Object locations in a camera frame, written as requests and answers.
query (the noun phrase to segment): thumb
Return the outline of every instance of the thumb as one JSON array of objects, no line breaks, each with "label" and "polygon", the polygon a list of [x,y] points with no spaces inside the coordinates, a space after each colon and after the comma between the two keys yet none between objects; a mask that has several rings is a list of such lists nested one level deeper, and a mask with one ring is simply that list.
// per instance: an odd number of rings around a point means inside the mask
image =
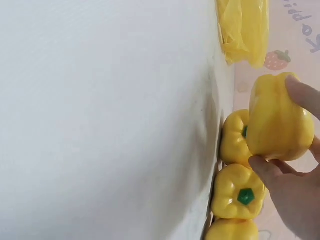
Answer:
[{"label": "thumb", "polygon": [[260,156],[250,157],[249,164],[269,190],[275,184],[277,177],[283,175],[282,171],[276,165],[267,162]]}]

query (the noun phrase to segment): white wall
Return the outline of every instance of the white wall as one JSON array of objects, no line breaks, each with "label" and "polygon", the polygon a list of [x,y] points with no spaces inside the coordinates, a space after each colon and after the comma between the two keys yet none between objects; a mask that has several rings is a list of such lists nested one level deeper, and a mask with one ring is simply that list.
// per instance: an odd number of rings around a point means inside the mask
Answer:
[{"label": "white wall", "polygon": [[198,239],[233,101],[214,1],[4,0],[0,32],[0,239]]}]

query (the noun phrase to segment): finger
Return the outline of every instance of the finger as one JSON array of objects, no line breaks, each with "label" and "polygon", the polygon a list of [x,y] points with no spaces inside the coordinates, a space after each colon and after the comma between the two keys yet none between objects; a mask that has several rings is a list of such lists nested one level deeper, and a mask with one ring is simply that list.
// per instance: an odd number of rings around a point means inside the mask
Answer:
[{"label": "finger", "polygon": [[294,174],[299,177],[304,177],[306,175],[306,173],[296,171],[293,167],[291,167],[289,164],[287,164],[284,161],[276,159],[276,160],[270,160],[269,162],[277,166],[283,174]]},{"label": "finger", "polygon": [[289,75],[285,86],[292,101],[320,120],[320,92]]},{"label": "finger", "polygon": [[277,178],[283,175],[276,165],[267,162],[260,156],[250,157],[249,164],[269,190],[273,188]]},{"label": "finger", "polygon": [[314,136],[313,142],[309,148],[315,160],[320,163],[320,139]]}]

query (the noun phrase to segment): pink surface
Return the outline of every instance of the pink surface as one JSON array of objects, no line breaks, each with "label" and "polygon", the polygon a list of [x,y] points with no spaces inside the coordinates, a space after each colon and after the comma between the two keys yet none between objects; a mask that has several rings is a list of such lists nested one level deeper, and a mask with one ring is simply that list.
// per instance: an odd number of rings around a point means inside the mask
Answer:
[{"label": "pink surface", "polygon": [[[318,0],[271,0],[270,40],[265,67],[253,69],[246,62],[236,65],[234,110],[247,109],[251,88],[255,80],[265,74],[278,75],[295,72],[301,81],[320,90],[320,1]],[[290,62],[279,62],[274,51],[288,51]],[[316,133],[320,128],[315,121]],[[290,163],[301,172],[309,172],[316,161],[308,152],[301,159]],[[298,239],[281,221],[270,196],[256,219],[260,240]]]}]

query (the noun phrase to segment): wall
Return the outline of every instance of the wall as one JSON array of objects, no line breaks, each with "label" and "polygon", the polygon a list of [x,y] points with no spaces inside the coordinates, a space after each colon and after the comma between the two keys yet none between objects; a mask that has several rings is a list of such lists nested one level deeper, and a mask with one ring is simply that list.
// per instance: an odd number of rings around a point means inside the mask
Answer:
[{"label": "wall", "polygon": [[[253,69],[245,62],[237,64],[234,110],[249,107],[251,88],[255,80],[264,74],[295,72],[303,82],[320,90],[319,10],[320,2],[317,0],[270,1],[270,39],[265,65]],[[289,58],[279,59],[275,51],[288,51]],[[319,134],[318,120],[315,126]],[[317,165],[310,153],[290,164],[301,172],[309,172]],[[298,239],[282,223],[270,196],[256,222],[261,230],[261,240]]]},{"label": "wall", "polygon": [[212,0],[0,8],[0,239],[199,239],[232,111]]}]

